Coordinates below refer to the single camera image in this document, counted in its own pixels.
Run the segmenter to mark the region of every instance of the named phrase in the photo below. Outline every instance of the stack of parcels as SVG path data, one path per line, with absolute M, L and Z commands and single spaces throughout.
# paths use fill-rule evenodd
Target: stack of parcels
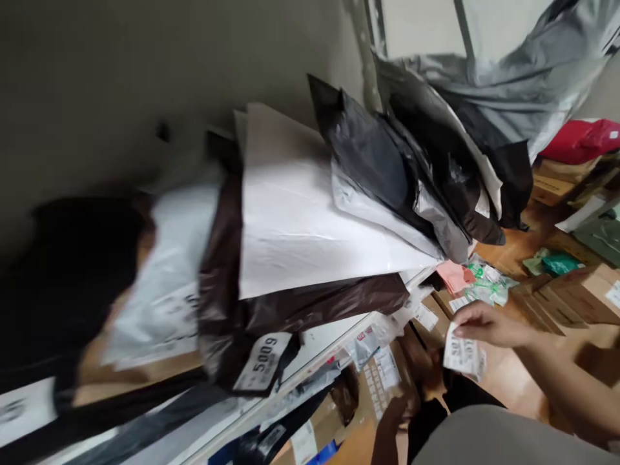
M 172 125 L 170 166 L 139 202 L 38 208 L 36 241 L 0 287 L 0 400 L 14 413 L 0 462 L 110 434 L 200 386 L 241 412 L 277 389 L 304 331 L 379 312 L 397 328 L 374 353 L 415 311 L 404 281 L 464 262 L 474 239 L 504 243 L 529 191 L 507 195 L 518 179 L 501 170 L 525 145 L 496 164 L 429 85 L 400 82 L 385 79 L 395 111 L 382 115 L 311 77 L 320 132 L 261 103 L 236 114 L 237 141 Z
M 564 335 L 565 328 L 620 325 L 620 271 L 603 263 L 555 279 L 541 274 L 510 293 L 541 331 Z

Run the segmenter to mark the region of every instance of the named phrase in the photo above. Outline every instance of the red bag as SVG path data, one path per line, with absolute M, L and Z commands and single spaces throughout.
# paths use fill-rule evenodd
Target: red bag
M 620 149 L 620 124 L 609 119 L 593 123 L 571 119 L 562 126 L 541 156 L 580 165 L 617 149 Z

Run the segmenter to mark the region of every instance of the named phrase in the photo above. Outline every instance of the gray wall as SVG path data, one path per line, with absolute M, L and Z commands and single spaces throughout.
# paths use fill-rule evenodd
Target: gray wall
M 361 1 L 0 8 L 0 258 L 27 241 L 34 205 L 150 172 L 158 158 L 145 141 L 162 116 L 198 114 L 231 129 L 231 109 L 260 100 L 314 125 L 306 72 L 364 93 L 352 21 Z

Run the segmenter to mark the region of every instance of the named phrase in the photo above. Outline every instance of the person's hand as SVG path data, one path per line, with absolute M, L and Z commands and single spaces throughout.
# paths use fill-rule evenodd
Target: person's hand
M 459 325 L 454 330 L 455 336 L 488 342 L 497 347 L 522 347 L 529 344 L 536 334 L 534 329 L 499 313 L 481 300 L 461 307 L 453 321 Z

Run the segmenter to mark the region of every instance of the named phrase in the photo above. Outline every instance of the paper tag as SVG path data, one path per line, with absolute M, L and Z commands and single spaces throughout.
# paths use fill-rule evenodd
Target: paper tag
M 400 373 L 389 346 L 379 349 L 374 357 L 383 389 L 388 391 L 400 382 Z
M 315 429 L 310 420 L 291 436 L 291 444 L 293 445 L 295 463 L 297 465 L 305 465 L 318 454 Z
M 424 304 L 418 306 L 413 317 L 424 326 L 426 331 L 432 331 L 439 320 L 439 317 Z
M 54 378 L 0 395 L 0 447 L 56 419 Z
M 258 451 L 263 456 L 267 456 L 273 445 L 278 442 L 278 439 L 280 439 L 285 432 L 285 427 L 283 427 L 282 425 L 276 425 L 267 435 L 267 437 L 260 442 L 260 444 L 258 445 Z
M 616 307 L 620 308 L 620 281 L 616 281 L 612 288 L 605 294 L 608 300 L 612 301 Z
M 487 278 L 489 281 L 498 282 L 502 278 L 502 275 L 499 274 L 499 271 L 492 266 L 485 265 L 484 267 L 482 267 L 482 271 L 484 272 L 484 277 Z
M 468 375 L 476 375 L 480 369 L 478 344 L 472 339 L 459 338 L 454 335 L 457 328 L 455 322 L 450 323 L 444 350 L 444 367 Z
M 489 206 L 489 198 L 486 195 L 484 187 L 480 189 L 480 197 L 478 197 L 478 203 L 476 203 L 475 210 L 485 218 L 491 217 L 491 207 Z
M 290 333 L 271 333 L 254 343 L 250 357 L 233 386 L 234 391 L 264 391 L 271 385 Z
M 458 309 L 467 305 L 470 301 L 467 300 L 467 297 L 459 297 L 458 299 L 450 300 L 450 308 L 452 309 L 452 313 L 456 313 Z

